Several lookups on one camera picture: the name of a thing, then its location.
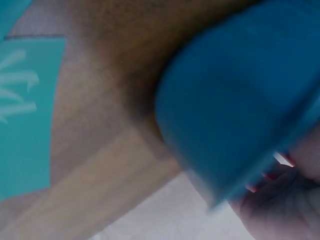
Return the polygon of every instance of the finger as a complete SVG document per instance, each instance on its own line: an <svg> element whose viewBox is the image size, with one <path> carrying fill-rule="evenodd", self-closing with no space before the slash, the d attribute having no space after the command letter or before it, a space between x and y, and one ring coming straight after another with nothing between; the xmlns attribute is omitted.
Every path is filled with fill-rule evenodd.
<svg viewBox="0 0 320 240"><path fill-rule="evenodd" d="M246 204L246 202L253 197L253 194L251 191L246 190L245 195L243 195L240 198L233 198L229 199L228 203L231 206L232 210L237 214L239 217L242 215L242 208Z"/></svg>
<svg viewBox="0 0 320 240"><path fill-rule="evenodd" d="M269 180L277 180L291 168L292 167L288 165L284 165L279 162L276 162L273 168L270 171L263 173L263 175Z"/></svg>
<svg viewBox="0 0 320 240"><path fill-rule="evenodd" d="M263 177L257 184L248 184L245 188L255 193L264 188L269 182L270 180L268 178Z"/></svg>
<svg viewBox="0 0 320 240"><path fill-rule="evenodd" d="M289 152L299 171L320 184L320 122Z"/></svg>

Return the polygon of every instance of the wooden surface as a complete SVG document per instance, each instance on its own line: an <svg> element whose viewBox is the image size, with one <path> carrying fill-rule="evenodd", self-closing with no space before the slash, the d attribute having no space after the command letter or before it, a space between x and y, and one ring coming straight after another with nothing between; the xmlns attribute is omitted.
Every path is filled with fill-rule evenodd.
<svg viewBox="0 0 320 240"><path fill-rule="evenodd" d="M35 0L10 36L67 38L52 187L0 203L0 239L85 240L174 177L153 118L161 71L193 34L248 2Z"/></svg>

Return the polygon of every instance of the teal packaging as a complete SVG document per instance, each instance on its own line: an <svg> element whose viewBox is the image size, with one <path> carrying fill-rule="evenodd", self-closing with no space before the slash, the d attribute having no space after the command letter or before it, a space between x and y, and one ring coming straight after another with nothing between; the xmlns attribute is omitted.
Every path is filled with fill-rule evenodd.
<svg viewBox="0 0 320 240"><path fill-rule="evenodd" d="M1 0L0 1L0 41L10 31L20 15L32 0Z"/></svg>
<svg viewBox="0 0 320 240"><path fill-rule="evenodd" d="M319 120L319 29L319 0L264 0L196 36L164 71L157 123L212 206L257 183Z"/></svg>
<svg viewBox="0 0 320 240"><path fill-rule="evenodd" d="M50 186L54 92L65 40L0 43L0 200Z"/></svg>

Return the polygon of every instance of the human hand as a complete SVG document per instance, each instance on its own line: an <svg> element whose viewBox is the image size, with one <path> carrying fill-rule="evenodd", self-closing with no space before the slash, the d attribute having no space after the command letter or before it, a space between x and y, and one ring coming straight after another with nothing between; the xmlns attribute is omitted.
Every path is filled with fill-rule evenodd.
<svg viewBox="0 0 320 240"><path fill-rule="evenodd" d="M231 206L256 240L320 239L320 125Z"/></svg>

